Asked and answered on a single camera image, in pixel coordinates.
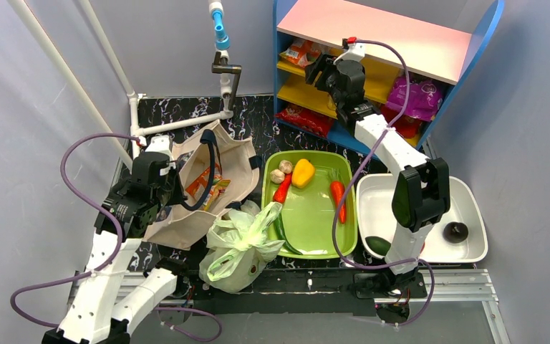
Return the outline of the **orange snack bag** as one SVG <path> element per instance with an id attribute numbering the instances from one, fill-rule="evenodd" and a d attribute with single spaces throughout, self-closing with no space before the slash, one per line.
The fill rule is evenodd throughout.
<path id="1" fill-rule="evenodd" d="M 314 63 L 320 55 L 328 53 L 329 48 L 310 40 L 296 38 L 291 45 L 279 53 L 280 58 L 301 68 Z"/>

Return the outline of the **beige canvas tote bag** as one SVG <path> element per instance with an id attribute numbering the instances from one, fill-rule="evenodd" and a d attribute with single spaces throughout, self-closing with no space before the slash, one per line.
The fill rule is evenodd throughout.
<path id="1" fill-rule="evenodd" d="M 208 147 L 200 143 L 203 135 L 209 133 L 214 135 L 218 147 L 215 151 L 216 162 L 222 169 L 222 176 L 230 184 L 206 211 L 171 206 L 163 220 L 157 220 L 148 227 L 143 238 L 145 242 L 189 250 L 207 235 L 216 219 L 241 205 L 256 188 L 262 160 L 256 154 L 252 138 L 233 139 L 219 121 L 207 124 L 182 143 L 170 145 L 175 160 L 188 157 L 179 169 L 182 186 L 189 187 L 210 166 Z"/>

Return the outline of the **translucent white plastic bag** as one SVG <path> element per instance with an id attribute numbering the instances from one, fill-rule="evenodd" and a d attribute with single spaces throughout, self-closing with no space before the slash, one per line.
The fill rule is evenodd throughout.
<path id="1" fill-rule="evenodd" d="M 282 207 L 271 202 L 260 209 L 249 201 L 216 219 L 206 235 L 208 253 L 199 265 L 199 277 L 227 293 L 251 285 L 284 245 L 268 235 Z"/>

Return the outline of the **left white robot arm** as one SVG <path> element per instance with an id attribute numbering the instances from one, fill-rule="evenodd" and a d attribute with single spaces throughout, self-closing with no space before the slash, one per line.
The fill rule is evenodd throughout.
<path id="1" fill-rule="evenodd" d="M 139 286 L 117 300 L 128 265 L 146 229 L 165 206 L 184 197 L 169 153 L 144 152 L 132 174 L 115 186 L 100 206 L 92 250 L 70 309 L 43 343 L 129 343 L 138 325 L 173 294 L 177 267 L 152 269 Z"/>

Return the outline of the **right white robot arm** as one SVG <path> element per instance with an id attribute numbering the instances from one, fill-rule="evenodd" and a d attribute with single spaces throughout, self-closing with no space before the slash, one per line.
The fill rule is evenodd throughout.
<path id="1" fill-rule="evenodd" d="M 394 277 L 419 265 L 427 235 L 450 210 L 449 167 L 412 147 L 365 98 L 365 68 L 352 59 L 321 55 L 305 69 L 305 81 L 326 92 L 337 119 L 350 134 L 371 148 L 395 180 L 391 209 L 397 222 L 383 268 Z"/>

